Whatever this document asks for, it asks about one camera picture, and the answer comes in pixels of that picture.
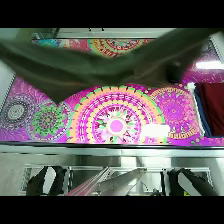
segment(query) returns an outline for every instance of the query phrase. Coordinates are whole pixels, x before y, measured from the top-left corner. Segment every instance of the patterned mat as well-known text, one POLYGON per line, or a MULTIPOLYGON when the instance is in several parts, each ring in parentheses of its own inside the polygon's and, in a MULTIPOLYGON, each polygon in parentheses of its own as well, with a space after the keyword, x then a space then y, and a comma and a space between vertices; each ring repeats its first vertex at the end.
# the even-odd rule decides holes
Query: patterned mat
MULTIPOLYGON (((42 46, 80 49, 116 57, 153 39, 36 40, 42 46)), ((219 61, 209 41, 181 84, 147 88, 137 84, 92 87, 56 106, 44 93, 16 77, 0 115, 1 141, 110 144, 224 145, 223 138, 200 136, 188 82, 223 82, 221 70, 201 69, 219 61), (169 125, 166 137, 142 134, 144 125, 169 125)))

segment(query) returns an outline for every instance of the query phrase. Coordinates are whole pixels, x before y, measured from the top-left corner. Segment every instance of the dark blue cloth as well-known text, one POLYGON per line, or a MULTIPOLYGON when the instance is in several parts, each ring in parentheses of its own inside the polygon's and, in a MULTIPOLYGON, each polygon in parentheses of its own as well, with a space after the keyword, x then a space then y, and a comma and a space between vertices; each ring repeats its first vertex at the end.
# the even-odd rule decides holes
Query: dark blue cloth
POLYGON ((204 112, 204 108, 202 106, 201 99, 200 99, 200 93, 199 93, 197 87, 195 87, 195 89, 194 89, 194 94, 195 94, 195 99, 196 99, 196 102, 197 102, 198 111, 199 111, 200 118, 201 118, 201 123, 202 123, 202 126, 203 126, 204 130, 205 130, 205 137, 207 137, 207 138, 222 138, 222 137, 224 137, 224 136, 212 136, 211 128, 210 128, 210 126, 207 122, 206 115, 205 115, 205 112, 204 112))

